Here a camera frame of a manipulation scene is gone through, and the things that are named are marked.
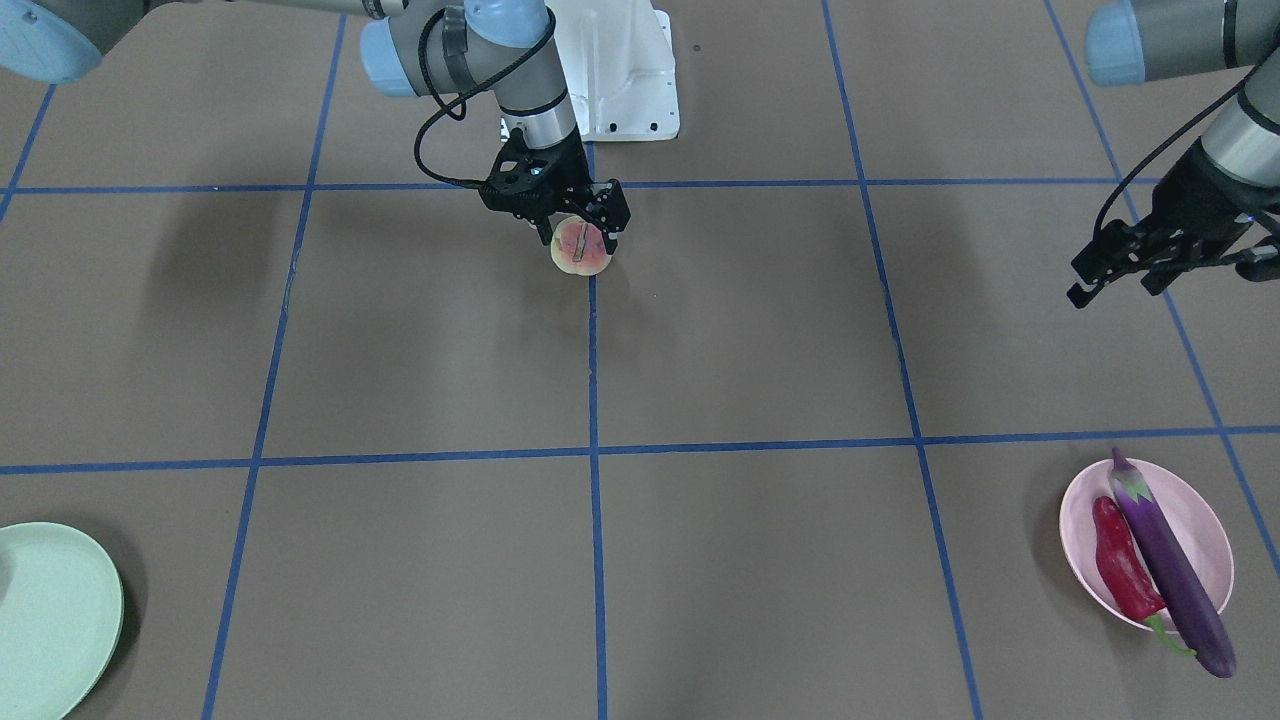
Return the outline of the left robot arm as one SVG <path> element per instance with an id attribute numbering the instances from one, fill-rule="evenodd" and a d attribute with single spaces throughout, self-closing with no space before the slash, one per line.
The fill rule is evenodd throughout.
<path id="1" fill-rule="evenodd" d="M 1146 217 L 1126 223 L 1111 214 L 1139 167 L 1105 200 L 1089 243 L 1071 260 L 1074 307 L 1128 275 L 1153 296 L 1213 266 L 1254 283 L 1277 279 L 1277 23 L 1275 1 L 1110 1 L 1091 14 L 1084 50 L 1094 85 L 1238 68 L 1243 76 L 1175 132 L 1199 135 L 1152 190 Z"/>

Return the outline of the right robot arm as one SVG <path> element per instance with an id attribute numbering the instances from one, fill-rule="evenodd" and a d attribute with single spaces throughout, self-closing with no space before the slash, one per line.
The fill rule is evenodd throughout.
<path id="1" fill-rule="evenodd" d="M 28 79 L 69 85 L 102 59 L 155 1 L 5 1 L 3 67 Z M 428 97 L 435 109 L 413 141 L 419 170 L 472 190 L 485 208 L 529 223 L 541 243 L 580 260 L 611 256 L 630 220 L 622 184 L 598 182 L 544 1 L 307 1 L 305 8 L 367 19 L 360 40 L 371 85 L 390 97 Z M 490 94 L 508 137 L 483 178 L 431 169 L 428 132 L 461 122 L 468 101 Z"/>

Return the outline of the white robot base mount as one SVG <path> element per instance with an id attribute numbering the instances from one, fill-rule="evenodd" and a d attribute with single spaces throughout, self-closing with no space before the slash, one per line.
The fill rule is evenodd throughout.
<path id="1" fill-rule="evenodd" d="M 653 1 L 548 1 L 579 131 L 593 143 L 678 137 L 669 14 Z"/>

